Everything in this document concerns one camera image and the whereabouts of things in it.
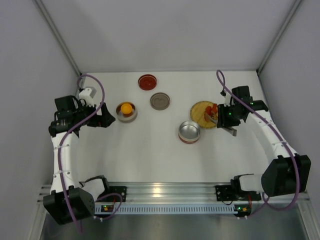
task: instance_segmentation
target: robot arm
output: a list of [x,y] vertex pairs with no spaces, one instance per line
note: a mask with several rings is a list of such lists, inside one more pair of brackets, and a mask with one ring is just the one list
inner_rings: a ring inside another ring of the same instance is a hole
[[284,147],[285,143],[293,153],[297,163],[300,192],[303,192],[306,189],[311,166],[308,156],[298,155],[282,135],[283,141],[279,141],[273,130],[268,126],[272,125],[279,133],[278,128],[272,121],[268,107],[262,100],[253,100],[248,86],[233,88],[232,93],[268,122],[266,124],[257,115],[249,112],[242,104],[233,99],[230,94],[225,95],[224,104],[218,105],[217,127],[224,128],[235,136],[234,132],[236,130],[233,127],[238,126],[243,120],[256,135],[269,163],[264,173],[236,176],[235,179],[239,181],[240,190],[245,192],[265,192],[269,197],[295,193],[296,176],[291,157]]
[[[63,183],[60,174],[63,174],[68,199],[72,205],[77,220],[81,220],[95,213],[95,201],[102,193],[108,192],[109,186],[104,176],[91,178],[81,187],[76,166],[76,151],[79,142],[79,131],[84,125],[89,127],[107,128],[116,119],[109,113],[105,103],[101,107],[101,115],[95,114],[83,122],[66,136],[63,145],[60,146],[64,135],[72,127],[86,119],[96,111],[93,97],[96,90],[93,87],[82,89],[79,99],[74,96],[64,96],[55,99],[57,112],[54,113],[54,121],[49,126],[49,133],[54,149],[54,174],[50,195],[43,198],[43,205],[58,224],[72,222],[72,217],[66,204],[63,193]],[[63,171],[59,170],[58,150],[61,150],[61,165]]]

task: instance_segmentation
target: white table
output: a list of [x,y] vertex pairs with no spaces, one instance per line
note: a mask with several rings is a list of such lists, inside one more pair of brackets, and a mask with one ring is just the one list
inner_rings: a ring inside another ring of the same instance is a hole
[[[79,180],[104,175],[110,182],[229,182],[236,175],[260,174],[268,166],[263,148],[245,123],[236,127],[237,137],[223,129],[202,129],[194,144],[178,137],[179,125],[190,119],[191,107],[199,101],[223,103],[222,87],[215,71],[204,72],[121,72],[89,73],[105,89],[108,110],[132,102],[138,109],[131,123],[118,119],[108,128],[82,127],[79,136],[77,170]],[[157,86],[144,91],[138,86],[143,74],[156,76]],[[228,88],[248,85],[254,100],[265,100],[254,71],[225,71]],[[84,86],[99,85],[86,78]],[[157,111],[150,97],[157,92],[169,95],[170,106]]]

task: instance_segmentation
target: round yellow plate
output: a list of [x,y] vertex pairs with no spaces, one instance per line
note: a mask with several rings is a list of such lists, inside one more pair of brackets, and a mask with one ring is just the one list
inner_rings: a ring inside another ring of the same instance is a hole
[[211,121],[205,120],[205,111],[206,108],[210,106],[213,107],[214,103],[211,101],[199,101],[192,106],[190,110],[190,118],[192,121],[195,121],[199,124],[200,127],[205,129],[213,129],[217,125]]

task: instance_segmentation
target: perforated metal strip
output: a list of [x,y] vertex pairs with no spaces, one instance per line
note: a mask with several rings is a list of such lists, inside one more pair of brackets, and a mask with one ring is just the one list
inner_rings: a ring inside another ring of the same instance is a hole
[[[95,214],[104,215],[102,205],[95,204]],[[152,214],[235,214],[235,205],[225,204],[128,204],[122,205],[116,214],[152,215]]]

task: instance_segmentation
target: silver bowl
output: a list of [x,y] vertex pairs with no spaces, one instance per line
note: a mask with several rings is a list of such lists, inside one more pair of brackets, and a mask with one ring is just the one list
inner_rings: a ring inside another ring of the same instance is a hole
[[200,126],[195,121],[184,121],[179,127],[178,135],[182,142],[193,144],[200,138]]

